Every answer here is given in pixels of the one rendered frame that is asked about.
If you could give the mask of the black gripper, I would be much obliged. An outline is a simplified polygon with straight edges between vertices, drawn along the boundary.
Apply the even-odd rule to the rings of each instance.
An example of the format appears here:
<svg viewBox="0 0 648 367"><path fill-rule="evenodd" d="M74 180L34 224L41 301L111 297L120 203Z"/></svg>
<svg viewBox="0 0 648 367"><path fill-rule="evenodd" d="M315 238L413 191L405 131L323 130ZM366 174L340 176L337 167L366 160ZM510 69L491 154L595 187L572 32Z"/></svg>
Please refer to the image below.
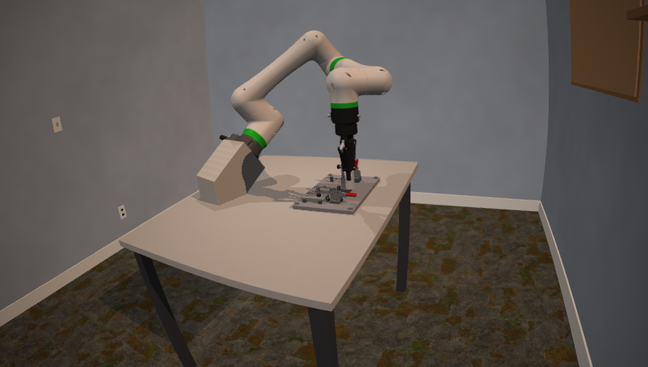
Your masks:
<svg viewBox="0 0 648 367"><path fill-rule="evenodd" d="M353 125L337 125L335 124L335 133L339 135L340 145L338 147L342 170L345 172L345 185L346 190L353 190L355 188L355 148L356 148L356 139L354 135L358 133L357 124ZM351 155L352 154L352 155ZM354 163L353 163L354 157ZM349 164L350 163L350 164Z"/></svg>

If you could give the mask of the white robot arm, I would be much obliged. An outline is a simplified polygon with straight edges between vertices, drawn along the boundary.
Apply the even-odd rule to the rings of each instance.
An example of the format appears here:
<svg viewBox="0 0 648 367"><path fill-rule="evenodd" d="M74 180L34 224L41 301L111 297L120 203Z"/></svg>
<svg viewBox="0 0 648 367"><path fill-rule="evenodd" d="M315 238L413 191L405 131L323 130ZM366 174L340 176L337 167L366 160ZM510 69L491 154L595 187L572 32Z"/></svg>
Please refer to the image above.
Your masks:
<svg viewBox="0 0 648 367"><path fill-rule="evenodd" d="M359 122L358 97L383 95L392 87L393 80L386 69L357 64L343 57L322 32L308 31L273 63L232 93L232 107L248 126L241 136L220 135L219 138L242 141L259 158L261 151L284 124L283 116L265 100L265 96L310 60L316 61L327 75L331 104L328 117L334 124Z"/></svg>

